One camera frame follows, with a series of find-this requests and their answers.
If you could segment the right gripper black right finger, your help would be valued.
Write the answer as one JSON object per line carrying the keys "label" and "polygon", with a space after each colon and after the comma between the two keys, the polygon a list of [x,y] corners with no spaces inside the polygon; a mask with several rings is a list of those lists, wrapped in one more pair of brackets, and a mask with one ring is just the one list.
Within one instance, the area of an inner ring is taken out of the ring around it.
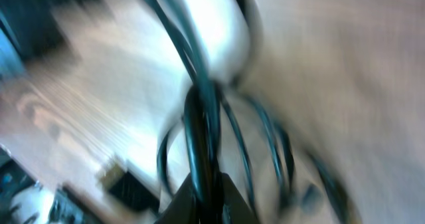
{"label": "right gripper black right finger", "polygon": [[222,222],[224,224],[259,224],[230,176],[226,173],[221,173],[221,175],[224,194]]}

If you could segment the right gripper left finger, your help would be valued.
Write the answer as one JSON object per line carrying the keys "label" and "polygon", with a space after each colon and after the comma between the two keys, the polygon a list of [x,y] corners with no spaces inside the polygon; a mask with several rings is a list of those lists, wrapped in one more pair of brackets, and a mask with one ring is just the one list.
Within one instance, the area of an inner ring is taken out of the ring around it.
{"label": "right gripper left finger", "polygon": [[196,224],[197,201],[193,193],[191,174],[189,174],[175,194],[168,208],[162,213],[162,224]]}

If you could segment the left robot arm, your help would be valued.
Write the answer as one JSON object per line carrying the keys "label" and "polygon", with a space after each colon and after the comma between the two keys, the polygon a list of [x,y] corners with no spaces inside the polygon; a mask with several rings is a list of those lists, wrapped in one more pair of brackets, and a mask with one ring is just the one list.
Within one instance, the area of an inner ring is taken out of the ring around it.
{"label": "left robot arm", "polygon": [[158,0],[185,37],[194,33],[209,74],[238,87],[248,79],[263,43],[255,0]]}

